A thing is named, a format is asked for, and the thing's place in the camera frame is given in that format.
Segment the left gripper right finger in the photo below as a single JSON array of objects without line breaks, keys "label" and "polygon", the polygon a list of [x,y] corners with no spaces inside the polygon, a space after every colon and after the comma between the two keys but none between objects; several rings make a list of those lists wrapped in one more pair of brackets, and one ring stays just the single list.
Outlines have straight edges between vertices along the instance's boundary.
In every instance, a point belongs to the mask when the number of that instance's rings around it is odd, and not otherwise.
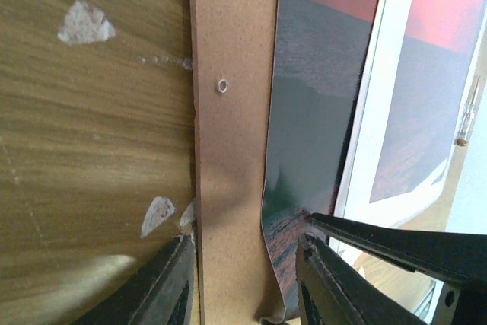
[{"label": "left gripper right finger", "polygon": [[298,239],[296,273],[302,324],[424,323],[311,234]]}]

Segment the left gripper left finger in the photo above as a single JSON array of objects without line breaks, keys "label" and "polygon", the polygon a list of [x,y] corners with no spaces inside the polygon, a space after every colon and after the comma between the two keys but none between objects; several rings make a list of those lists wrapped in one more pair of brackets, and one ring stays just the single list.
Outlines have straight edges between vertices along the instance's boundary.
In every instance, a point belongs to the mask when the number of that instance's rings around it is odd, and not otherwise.
[{"label": "left gripper left finger", "polygon": [[194,264],[192,237],[176,236],[111,296],[73,323],[188,325]]}]

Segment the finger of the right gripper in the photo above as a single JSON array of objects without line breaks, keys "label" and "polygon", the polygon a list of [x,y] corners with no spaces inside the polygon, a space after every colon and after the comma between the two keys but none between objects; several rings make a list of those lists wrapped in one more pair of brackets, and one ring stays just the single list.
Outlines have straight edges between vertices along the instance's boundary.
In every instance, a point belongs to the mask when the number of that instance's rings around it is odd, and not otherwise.
[{"label": "finger of the right gripper", "polygon": [[309,222],[346,244],[410,272],[460,287],[486,286],[486,236],[382,228],[313,213]]}]

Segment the white mat board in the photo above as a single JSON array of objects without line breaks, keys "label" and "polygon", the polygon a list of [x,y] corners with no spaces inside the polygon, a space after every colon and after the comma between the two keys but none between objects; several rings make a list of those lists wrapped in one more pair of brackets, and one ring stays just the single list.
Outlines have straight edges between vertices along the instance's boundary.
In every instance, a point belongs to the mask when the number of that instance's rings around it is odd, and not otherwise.
[{"label": "white mat board", "polygon": [[486,0],[378,0],[334,214],[397,228],[442,193]]}]

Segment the red sunset photo print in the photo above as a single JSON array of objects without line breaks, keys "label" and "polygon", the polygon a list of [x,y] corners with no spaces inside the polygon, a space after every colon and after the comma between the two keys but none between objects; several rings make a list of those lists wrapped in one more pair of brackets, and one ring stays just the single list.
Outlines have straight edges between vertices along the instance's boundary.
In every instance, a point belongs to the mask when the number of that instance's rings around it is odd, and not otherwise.
[{"label": "red sunset photo print", "polygon": [[278,0],[261,222],[282,305],[263,324],[299,315],[298,237],[334,210],[377,2]]}]

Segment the brown fibreboard backing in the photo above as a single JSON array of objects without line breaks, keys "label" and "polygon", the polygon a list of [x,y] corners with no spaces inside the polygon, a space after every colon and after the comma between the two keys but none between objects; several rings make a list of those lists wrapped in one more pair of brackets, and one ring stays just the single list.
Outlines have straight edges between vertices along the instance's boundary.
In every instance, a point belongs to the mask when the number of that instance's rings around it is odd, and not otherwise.
[{"label": "brown fibreboard backing", "polygon": [[203,324],[281,305],[261,231],[276,0],[190,0]]}]

